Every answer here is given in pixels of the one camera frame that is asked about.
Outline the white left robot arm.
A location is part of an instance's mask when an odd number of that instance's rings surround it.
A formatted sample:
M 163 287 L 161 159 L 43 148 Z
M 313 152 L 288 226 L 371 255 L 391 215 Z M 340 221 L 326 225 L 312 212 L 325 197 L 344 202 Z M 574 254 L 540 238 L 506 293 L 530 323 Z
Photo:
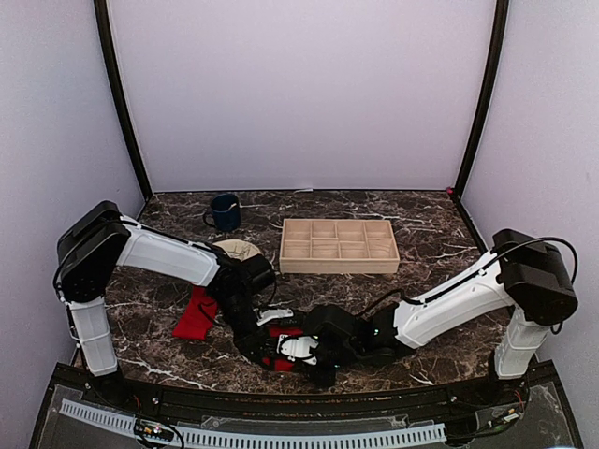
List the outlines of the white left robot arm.
M 112 408 L 132 399 L 131 385 L 116 372 L 106 294 L 114 276 L 141 273 L 185 282 L 216 302 L 236 340 L 254 335 L 255 295 L 274 286 L 271 262 L 262 254 L 245 260 L 209 242 L 173 236 L 120 212 L 111 201 L 95 205 L 57 242 L 58 266 L 52 288 L 64 303 L 83 351 L 95 392 Z

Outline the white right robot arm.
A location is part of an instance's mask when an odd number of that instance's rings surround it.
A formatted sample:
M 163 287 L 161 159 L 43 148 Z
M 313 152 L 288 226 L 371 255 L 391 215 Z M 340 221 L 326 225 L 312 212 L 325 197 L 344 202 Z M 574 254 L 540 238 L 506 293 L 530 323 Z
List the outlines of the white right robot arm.
M 392 363 L 480 315 L 511 307 L 507 330 L 490 358 L 492 374 L 477 387 L 478 398 L 496 406 L 524 376 L 548 332 L 577 310 L 577 269 L 566 267 L 562 246 L 572 245 L 503 229 L 472 266 L 420 296 L 395 289 L 357 314 L 317 306 L 302 325 L 300 360 L 315 383 L 330 385 L 340 367 Z

